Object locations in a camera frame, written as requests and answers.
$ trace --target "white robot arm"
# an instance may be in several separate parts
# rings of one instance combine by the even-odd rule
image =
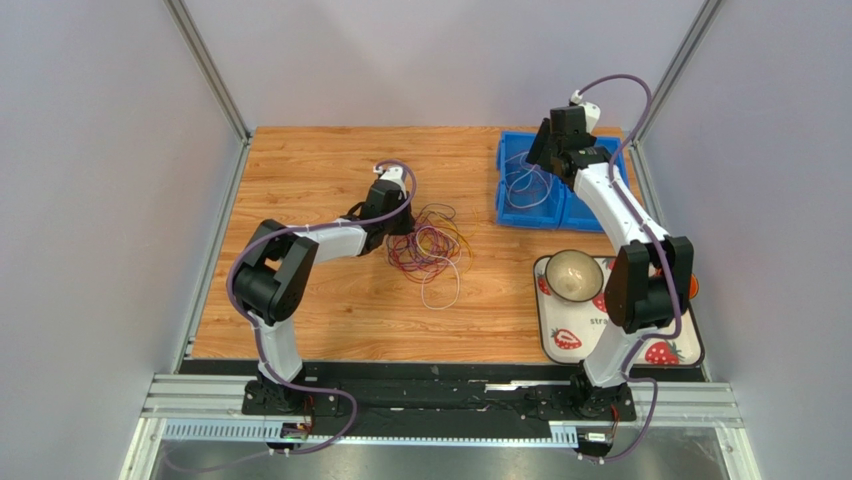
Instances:
[[[683,313],[689,301],[693,248],[686,237],[671,237],[633,197],[610,152],[595,146],[591,127],[600,109],[580,101],[575,94],[571,105],[551,109],[550,117],[542,120],[527,162],[558,176],[588,205],[617,253],[604,290],[610,321],[583,362],[584,374],[572,382],[578,387],[575,409],[597,417],[626,394],[625,374],[643,337],[667,327],[675,316],[666,280],[649,277],[649,270],[667,264]],[[661,246],[664,258],[655,243]]]

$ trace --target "wooden table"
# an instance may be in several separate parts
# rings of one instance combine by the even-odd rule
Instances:
[[[399,158],[416,173],[415,213],[429,202],[458,210],[472,268],[447,310],[426,309],[420,285],[388,265],[384,247],[317,266],[295,316],[306,359],[547,362],[541,351],[532,266],[572,248],[612,255],[603,234],[526,230],[495,223],[497,142],[502,130],[529,127],[260,128],[254,138],[207,298],[193,356],[257,358],[248,322],[231,307],[224,281],[258,223],[328,222],[366,198],[378,160]],[[620,136],[613,128],[598,135]],[[632,163],[630,185],[639,196]],[[452,300],[448,272],[427,300]]]

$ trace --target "metal frame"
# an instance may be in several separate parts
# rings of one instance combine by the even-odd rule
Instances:
[[[186,4],[183,0],[163,0],[163,3],[166,4],[169,13],[172,14],[178,30],[180,30],[186,41],[186,46],[189,47],[192,55],[195,56],[198,67],[201,68],[201,73],[207,79],[207,84],[210,85],[210,90],[222,107],[222,111],[231,124],[231,128],[244,144],[247,143],[251,138],[251,130],[246,126],[246,122],[243,120],[242,115],[240,115],[237,104],[234,102],[230,92],[228,92],[228,88],[225,86],[224,80],[222,80],[222,76],[216,69],[216,64],[213,63],[213,58],[210,56],[210,52],[207,51],[207,47],[201,39],[201,34],[198,32],[198,27],[195,26],[195,22],[192,20]]]
[[[121,478],[143,479],[153,471],[162,440],[280,441],[276,435],[282,423],[299,423],[302,416],[246,416],[241,413],[245,384],[251,376],[155,375],[137,424]],[[554,381],[486,384],[485,389],[506,390]],[[652,426],[657,428],[711,428],[719,437],[723,459],[733,479],[759,479],[751,447],[745,435],[731,386],[727,383],[660,382]],[[652,387],[632,387],[637,410],[647,412]],[[641,425],[644,415],[636,422]],[[340,440],[342,444],[416,445],[525,448],[571,448],[577,444],[577,429],[601,427],[608,422],[551,421],[551,437],[535,439],[477,439],[423,437],[359,437]],[[311,438],[321,442],[325,436]]]
[[[704,4],[701,5],[698,14],[695,16],[695,20],[692,21],[692,25],[687,30],[683,41],[681,41],[680,47],[678,47],[675,56],[672,58],[671,63],[669,63],[666,73],[663,74],[657,91],[654,92],[654,99],[651,102],[651,111],[648,114],[648,120],[645,121],[645,125],[636,133],[636,140],[638,142],[641,143],[648,130],[650,130],[669,94],[680,79],[684,68],[686,68],[692,55],[695,54],[698,45],[704,39],[704,35],[719,13],[719,8],[724,3],[725,0],[705,0]]]
[[[228,223],[231,220],[231,212],[234,209],[234,202],[237,199],[237,192],[240,189],[240,181],[243,178],[250,149],[251,139],[243,143],[240,157],[234,166],[234,173],[228,182],[227,193],[219,209],[219,215],[217,215],[216,233],[206,250],[204,269],[201,272],[201,276],[198,277],[198,283],[193,294],[192,310],[187,322],[184,341],[181,343],[182,352],[175,356],[175,361],[172,364],[172,372],[174,373],[177,373],[181,362],[192,355],[195,334],[198,332],[198,327],[201,324],[204,303],[207,300],[207,295],[210,293],[210,286],[213,284],[213,274],[216,271],[216,264],[219,261],[219,252],[222,250],[222,244],[225,241],[225,233],[228,230]]]

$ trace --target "purple cable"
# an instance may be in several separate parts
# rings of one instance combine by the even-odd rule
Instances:
[[[342,224],[342,226],[345,226],[345,227],[352,227],[352,226],[362,227],[362,226],[365,226],[365,225],[371,225],[371,224],[374,224],[374,223],[383,222],[383,221],[389,220],[389,219],[393,218],[395,215],[403,212],[406,207],[411,205],[411,199],[414,198],[414,194],[417,192],[417,178],[414,176],[414,172],[411,170],[411,168],[408,167],[408,165],[400,162],[399,160],[382,160],[381,162],[376,164],[377,167],[381,167],[381,166],[384,166],[384,165],[397,165],[399,167],[402,167],[402,169],[405,171],[406,175],[411,177],[411,192],[409,192],[408,198],[406,198],[405,201],[402,202],[402,205],[400,205],[396,210],[392,211],[391,213],[388,213],[387,215],[382,215],[380,217],[371,218],[369,220],[356,220],[356,221],[352,221],[352,222],[345,222],[345,223]],[[324,229],[327,229],[327,228],[338,228],[338,227],[341,227],[341,224],[339,224],[337,222],[333,222],[333,223],[323,223],[323,224],[320,224],[320,225],[312,225],[310,227],[287,227],[287,228],[284,228],[284,229],[281,229],[281,230],[276,230],[274,232],[268,233],[268,234],[258,238],[254,242],[250,243],[248,246],[246,246],[246,248],[242,252],[240,252],[239,255],[237,255],[237,258],[234,260],[233,265],[231,265],[230,271],[228,271],[228,277],[225,279],[225,289],[228,292],[228,299],[231,301],[231,305],[233,305],[234,309],[236,309],[236,311],[239,312],[240,315],[245,317],[246,320],[248,320],[249,323],[251,323],[252,330],[254,331],[254,342],[257,345],[258,357],[259,357],[261,363],[266,364],[266,370],[269,372],[270,375],[272,375],[273,380],[280,383],[281,385],[284,385],[287,388],[292,388],[293,390],[299,390],[299,391],[306,392],[306,393],[320,393],[320,394],[324,394],[324,395],[340,395],[342,397],[345,397],[347,400],[349,400],[352,403],[352,413],[349,415],[349,420],[346,422],[346,425],[344,425],[343,428],[339,432],[332,435],[331,438],[329,438],[328,440],[326,440],[322,443],[319,443],[317,445],[314,445],[312,447],[303,448],[303,449],[299,449],[299,450],[291,450],[289,452],[290,455],[304,455],[304,454],[307,454],[307,453],[318,452],[318,451],[320,451],[324,448],[331,446],[334,442],[336,442],[338,439],[340,439],[340,437],[345,435],[346,432],[348,432],[349,429],[352,428],[352,424],[355,423],[355,417],[358,414],[358,402],[355,400],[355,397],[353,397],[349,392],[344,392],[343,390],[337,390],[337,389],[332,389],[332,388],[306,387],[304,385],[297,385],[295,383],[290,383],[287,380],[285,380],[280,374],[278,374],[278,372],[274,371],[270,367],[269,359],[266,356],[266,352],[263,350],[263,342],[261,341],[261,333],[260,333],[260,324],[257,322],[257,320],[252,318],[248,314],[248,312],[246,312],[245,309],[242,308],[242,306],[240,306],[239,302],[237,302],[237,298],[234,295],[234,277],[236,276],[237,268],[243,262],[243,259],[246,257],[246,255],[248,255],[252,250],[257,248],[259,245],[261,245],[264,242],[267,242],[269,240],[273,240],[273,239],[281,237],[283,235],[287,235],[288,233],[301,233],[301,232],[306,232],[308,230],[317,231],[317,230],[324,230]],[[276,450],[276,452],[277,453],[286,453],[283,450]],[[265,455],[269,455],[269,452],[268,451],[258,452],[258,453],[254,453],[254,454],[245,456],[243,458],[234,460],[232,462],[229,462],[229,463],[226,463],[226,464],[223,464],[223,465],[217,465],[217,466],[214,466],[214,467],[207,467],[207,468],[200,468],[200,469],[189,469],[189,468],[183,468],[183,467],[179,467],[177,465],[174,465],[168,459],[168,456],[164,457],[163,462],[169,468],[176,470],[176,471],[179,471],[179,472],[202,474],[202,473],[215,472],[217,470],[224,470],[224,469],[230,468],[234,465],[237,465],[237,464],[240,464],[240,463],[243,463],[243,462],[247,462],[249,460],[254,460],[254,459],[260,458],[260,457],[265,456]]]
[[[630,75],[630,74],[626,74],[626,73],[616,73],[614,75],[607,75],[605,77],[601,77],[601,78],[595,80],[594,82],[586,85],[585,87],[580,89],[580,95],[582,95],[583,93],[585,93],[586,91],[588,91],[589,89],[591,89],[592,87],[594,87],[596,85],[599,85],[599,84],[604,83],[604,82],[608,82],[610,80],[617,80],[617,79],[632,80],[632,81],[638,83],[639,86],[641,86],[642,89],[645,91],[645,108],[642,110],[642,115],[639,116],[639,120],[636,122],[636,126],[633,128],[633,130],[630,131],[630,133],[627,135],[627,138],[625,138],[618,145],[618,148],[615,149],[615,152],[612,154],[612,158],[609,159],[609,170],[608,170],[609,181],[610,181],[610,183],[612,183],[615,186],[615,188],[614,188],[615,193],[618,194],[618,196],[621,198],[621,201],[624,203],[624,205],[627,207],[627,209],[630,210],[630,213],[633,215],[633,218],[637,222],[639,222],[640,225],[642,225],[642,224],[645,223],[645,219],[642,218],[642,214],[639,213],[639,211],[636,209],[636,207],[633,206],[633,203],[630,201],[630,199],[629,199],[630,197],[627,195],[627,192],[625,192],[622,189],[622,187],[621,187],[622,184],[621,183],[615,183],[615,178],[616,178],[616,176],[615,176],[615,160],[618,158],[619,155],[621,155],[621,153],[624,151],[624,148],[627,145],[629,145],[630,142],[633,141],[633,139],[636,137],[636,133],[639,131],[640,128],[642,128],[642,125],[644,125],[645,122],[648,120],[648,114],[651,111],[651,100],[652,100],[652,97],[653,97],[653,94],[651,93],[651,88],[648,86],[647,83],[645,83],[644,80],[642,80],[641,78],[639,78],[635,75]],[[633,357],[635,357],[636,354],[639,353],[639,350],[641,350],[642,346],[645,345],[645,342],[647,342],[648,340],[651,340],[651,339],[661,339],[661,340],[675,339],[680,335],[681,327],[683,325],[683,320],[681,319],[681,313],[680,313],[680,302],[678,301],[677,292],[676,292],[675,286],[674,286],[674,278],[672,276],[671,268],[669,268],[669,263],[664,261],[664,259],[666,258],[666,252],[665,252],[665,250],[663,250],[663,246],[662,246],[662,244],[660,244],[660,241],[657,240],[657,237],[654,235],[654,232],[650,231],[650,229],[648,229],[648,237],[650,237],[651,243],[654,244],[654,249],[657,251],[657,255],[660,258],[660,264],[663,267],[663,276],[665,277],[666,287],[668,288],[669,297],[671,298],[672,307],[674,309],[675,330],[674,330],[674,332],[672,332],[670,334],[650,333],[648,335],[643,336],[638,342],[636,342],[636,345],[633,346],[633,348],[627,354],[627,357],[625,357],[624,362],[621,364],[621,373],[624,375],[624,379],[626,381],[628,381],[630,383],[650,383],[653,386],[653,394],[651,396],[651,405],[648,407],[648,415],[645,417],[645,424],[642,426],[642,430],[639,431],[639,436],[636,437],[636,440],[634,440],[633,443],[629,447],[627,447],[627,449],[625,449],[623,452],[619,453],[618,455],[614,455],[612,457],[608,457],[608,458],[604,459],[604,462],[616,462],[618,460],[622,460],[622,459],[626,458],[628,455],[630,455],[631,453],[633,453],[634,450],[636,450],[636,447],[639,446],[639,443],[641,443],[642,440],[645,438],[645,436],[648,434],[648,428],[651,426],[651,418],[654,416],[654,410],[657,408],[657,394],[658,394],[658,391],[659,391],[657,381],[654,380],[653,378],[650,378],[650,377],[648,377],[648,378],[632,378],[632,377],[630,377],[629,372],[628,372],[629,367],[630,367],[630,362],[633,360]],[[590,457],[590,459],[594,463],[599,463],[600,460],[601,460],[600,457]]]

